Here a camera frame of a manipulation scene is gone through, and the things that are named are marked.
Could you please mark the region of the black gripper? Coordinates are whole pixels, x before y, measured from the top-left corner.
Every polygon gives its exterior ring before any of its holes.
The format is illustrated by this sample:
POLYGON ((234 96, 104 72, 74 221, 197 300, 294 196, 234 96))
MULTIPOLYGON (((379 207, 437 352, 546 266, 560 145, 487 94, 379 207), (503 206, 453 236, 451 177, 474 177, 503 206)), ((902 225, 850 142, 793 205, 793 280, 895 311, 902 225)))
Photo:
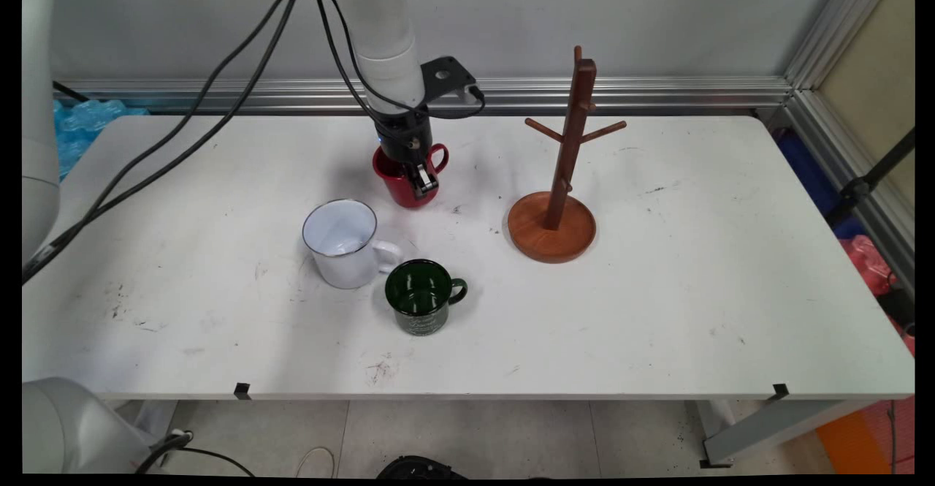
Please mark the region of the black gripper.
POLYGON ((428 161, 433 146, 428 113, 427 107, 418 107, 414 113, 376 113, 381 148, 391 160, 408 166, 408 182, 417 202, 427 202, 440 186, 434 165, 428 161))

